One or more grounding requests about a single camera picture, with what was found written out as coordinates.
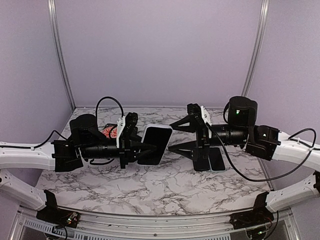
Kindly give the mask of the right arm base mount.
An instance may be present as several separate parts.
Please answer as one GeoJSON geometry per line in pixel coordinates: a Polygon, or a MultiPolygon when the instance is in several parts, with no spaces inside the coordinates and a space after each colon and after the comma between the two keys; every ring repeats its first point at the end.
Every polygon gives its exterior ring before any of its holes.
{"type": "Polygon", "coordinates": [[[274,220],[274,215],[267,209],[267,196],[269,192],[257,195],[251,210],[233,213],[230,215],[229,223],[233,229],[242,229],[265,224],[274,220]]]}

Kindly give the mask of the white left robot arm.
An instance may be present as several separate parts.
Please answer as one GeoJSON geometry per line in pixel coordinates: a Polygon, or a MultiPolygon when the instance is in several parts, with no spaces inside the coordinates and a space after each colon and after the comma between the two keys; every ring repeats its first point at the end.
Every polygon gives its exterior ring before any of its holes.
{"type": "Polygon", "coordinates": [[[116,137],[108,138],[98,129],[97,117],[82,114],[70,121],[71,134],[66,140],[54,140],[37,146],[0,146],[0,188],[16,199],[44,215],[53,223],[63,219],[63,211],[58,208],[55,194],[48,190],[38,190],[18,178],[9,176],[8,169],[25,168],[72,172],[82,168],[90,159],[119,158],[123,169],[128,163],[154,152],[155,145],[142,143],[133,135],[138,115],[130,112],[121,117],[116,125],[116,137]]]}

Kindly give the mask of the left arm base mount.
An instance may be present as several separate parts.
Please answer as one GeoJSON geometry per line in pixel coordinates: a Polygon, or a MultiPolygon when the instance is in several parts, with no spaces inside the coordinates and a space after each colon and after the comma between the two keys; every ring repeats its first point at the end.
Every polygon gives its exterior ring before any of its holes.
{"type": "Polygon", "coordinates": [[[49,190],[44,190],[44,194],[46,197],[45,206],[37,212],[36,218],[48,223],[62,225],[63,227],[76,228],[80,213],[59,208],[55,195],[49,190]]]}

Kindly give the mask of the black phone light-blue edge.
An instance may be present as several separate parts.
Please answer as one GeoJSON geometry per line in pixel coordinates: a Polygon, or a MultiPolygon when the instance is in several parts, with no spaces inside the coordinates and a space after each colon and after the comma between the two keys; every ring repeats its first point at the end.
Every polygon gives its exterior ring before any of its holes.
{"type": "Polygon", "coordinates": [[[224,171],[226,170],[221,150],[218,147],[210,148],[209,150],[209,163],[211,170],[224,171]]]}

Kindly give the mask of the light blue phone case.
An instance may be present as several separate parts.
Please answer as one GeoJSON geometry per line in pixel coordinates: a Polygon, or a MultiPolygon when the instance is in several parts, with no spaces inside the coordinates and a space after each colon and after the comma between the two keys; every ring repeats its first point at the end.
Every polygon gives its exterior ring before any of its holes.
{"type": "Polygon", "coordinates": [[[224,173],[226,170],[211,170],[212,173],[224,173]]]}

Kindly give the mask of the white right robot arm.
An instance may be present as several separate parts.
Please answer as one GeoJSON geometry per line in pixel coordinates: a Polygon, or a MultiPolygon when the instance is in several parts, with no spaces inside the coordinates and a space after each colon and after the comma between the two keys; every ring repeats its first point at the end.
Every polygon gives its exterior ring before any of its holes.
{"type": "Polygon", "coordinates": [[[289,135],[271,126],[256,125],[257,113],[256,101],[244,96],[233,96],[223,110],[225,123],[212,124],[204,106],[190,103],[187,105],[187,116],[170,126],[176,131],[195,133],[196,140],[168,148],[170,152],[185,156],[194,163],[208,163],[210,148],[222,148],[230,161],[226,147],[235,146],[262,160],[297,165],[287,173],[270,178],[271,181],[284,178],[302,166],[314,170],[313,174],[296,184],[259,194],[247,214],[252,224],[260,223],[268,212],[274,213],[320,195],[320,146],[315,141],[304,142],[297,137],[309,129],[289,135]]]}

